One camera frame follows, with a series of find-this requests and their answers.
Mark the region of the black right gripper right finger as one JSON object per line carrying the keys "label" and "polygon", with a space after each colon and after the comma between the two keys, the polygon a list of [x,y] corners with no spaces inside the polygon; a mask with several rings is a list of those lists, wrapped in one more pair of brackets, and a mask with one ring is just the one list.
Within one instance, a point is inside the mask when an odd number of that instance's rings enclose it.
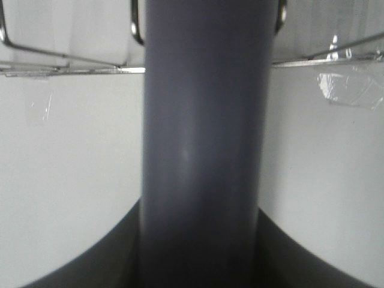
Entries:
{"label": "black right gripper right finger", "polygon": [[262,209],[255,253],[255,287],[370,287],[305,249]]}

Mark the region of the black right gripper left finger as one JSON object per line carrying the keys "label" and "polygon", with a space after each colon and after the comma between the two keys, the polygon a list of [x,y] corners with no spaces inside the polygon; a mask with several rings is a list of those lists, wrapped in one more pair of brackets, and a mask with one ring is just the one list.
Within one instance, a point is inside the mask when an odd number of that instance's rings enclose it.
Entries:
{"label": "black right gripper left finger", "polygon": [[137,201],[91,248],[25,287],[139,287]]}

